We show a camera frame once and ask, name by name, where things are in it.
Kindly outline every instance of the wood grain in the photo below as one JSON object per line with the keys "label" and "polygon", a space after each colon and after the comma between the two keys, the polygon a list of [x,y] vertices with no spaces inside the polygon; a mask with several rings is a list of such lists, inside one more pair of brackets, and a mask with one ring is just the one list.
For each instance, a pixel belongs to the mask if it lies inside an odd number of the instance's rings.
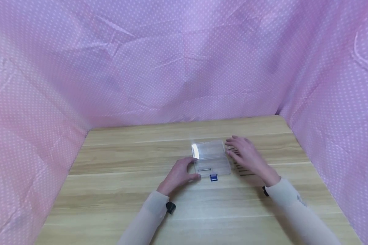
{"label": "wood grain", "polygon": [[[191,143],[248,137],[343,244],[360,244],[279,116],[92,130],[36,244],[115,244]],[[153,244],[300,244],[256,176],[203,178],[176,193]]]}

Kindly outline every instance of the person's left hand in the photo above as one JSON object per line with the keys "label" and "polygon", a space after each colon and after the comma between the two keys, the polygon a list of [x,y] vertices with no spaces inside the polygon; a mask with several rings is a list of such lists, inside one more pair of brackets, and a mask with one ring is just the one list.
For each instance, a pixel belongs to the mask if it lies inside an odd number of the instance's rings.
{"label": "person's left hand", "polygon": [[177,160],[165,180],[158,186],[157,191],[165,196],[169,196],[169,194],[177,187],[182,186],[191,180],[199,180],[201,178],[200,174],[189,174],[187,172],[188,165],[196,160],[197,159],[193,157],[186,157]]}

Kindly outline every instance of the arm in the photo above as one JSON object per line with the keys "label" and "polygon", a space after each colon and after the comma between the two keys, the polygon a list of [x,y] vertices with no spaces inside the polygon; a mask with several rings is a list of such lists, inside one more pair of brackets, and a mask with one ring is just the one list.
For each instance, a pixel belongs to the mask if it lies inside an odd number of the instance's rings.
{"label": "arm", "polygon": [[187,157],[177,160],[165,180],[153,191],[138,215],[122,234],[117,245],[147,245],[154,236],[166,214],[166,203],[171,192],[189,181],[199,180],[199,174],[187,173],[187,167],[196,158]]}
{"label": "arm", "polygon": [[290,225],[305,244],[341,244],[323,221],[301,200],[300,194],[285,179],[266,187],[272,200],[282,209]]}
{"label": "arm", "polygon": [[341,244],[323,221],[301,200],[300,194],[289,181],[281,178],[274,168],[266,163],[251,141],[233,136],[227,139],[225,144],[238,150],[237,154],[228,150],[230,157],[264,181],[267,193],[282,209],[293,229],[306,244]]}

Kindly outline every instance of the small blue card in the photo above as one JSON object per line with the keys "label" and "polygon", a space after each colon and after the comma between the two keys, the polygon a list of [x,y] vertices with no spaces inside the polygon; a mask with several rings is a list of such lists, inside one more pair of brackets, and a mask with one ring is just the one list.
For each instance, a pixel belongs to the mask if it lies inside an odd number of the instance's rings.
{"label": "small blue card", "polygon": [[218,180],[217,175],[210,175],[210,180],[211,180],[211,182],[217,181]]}

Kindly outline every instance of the fabric wall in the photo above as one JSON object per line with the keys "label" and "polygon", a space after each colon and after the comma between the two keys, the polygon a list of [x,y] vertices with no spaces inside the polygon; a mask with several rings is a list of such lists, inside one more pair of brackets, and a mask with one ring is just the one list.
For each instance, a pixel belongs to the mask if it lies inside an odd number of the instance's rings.
{"label": "fabric wall", "polygon": [[35,239],[92,127],[270,114],[368,244],[368,0],[0,0],[0,242]]}

